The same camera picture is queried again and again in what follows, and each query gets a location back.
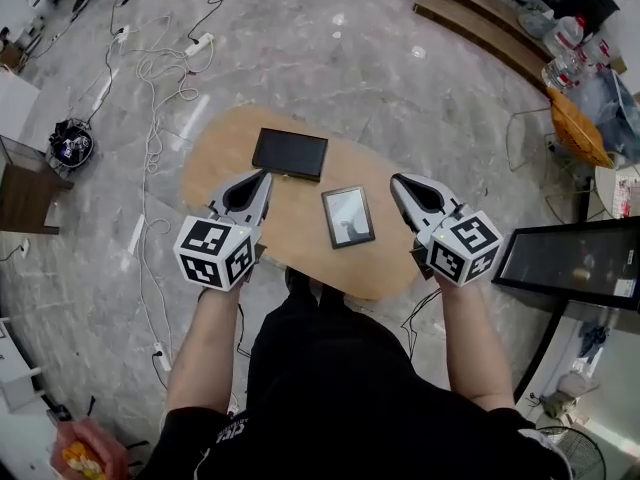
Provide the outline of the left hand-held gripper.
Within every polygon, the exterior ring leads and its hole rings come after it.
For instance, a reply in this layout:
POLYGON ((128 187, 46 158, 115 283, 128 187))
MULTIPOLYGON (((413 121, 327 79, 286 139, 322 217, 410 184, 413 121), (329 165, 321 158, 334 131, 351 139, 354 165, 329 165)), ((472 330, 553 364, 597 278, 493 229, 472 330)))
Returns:
POLYGON ((235 217, 185 217, 173 252, 187 281, 230 291, 250 273, 264 250, 259 240, 272 187, 266 170, 236 174, 216 188, 209 203, 212 211, 234 211, 235 217))

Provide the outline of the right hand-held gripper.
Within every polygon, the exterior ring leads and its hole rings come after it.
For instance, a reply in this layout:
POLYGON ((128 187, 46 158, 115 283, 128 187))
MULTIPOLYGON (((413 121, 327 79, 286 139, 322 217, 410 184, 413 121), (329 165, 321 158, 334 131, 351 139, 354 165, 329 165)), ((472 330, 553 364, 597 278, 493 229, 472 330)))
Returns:
POLYGON ((485 275, 503 237, 483 211, 471 212, 443 183, 396 173, 390 190, 401 217, 413 233, 411 254, 426 279, 438 273, 462 287, 485 275), (434 214, 446 214, 435 224, 434 214))

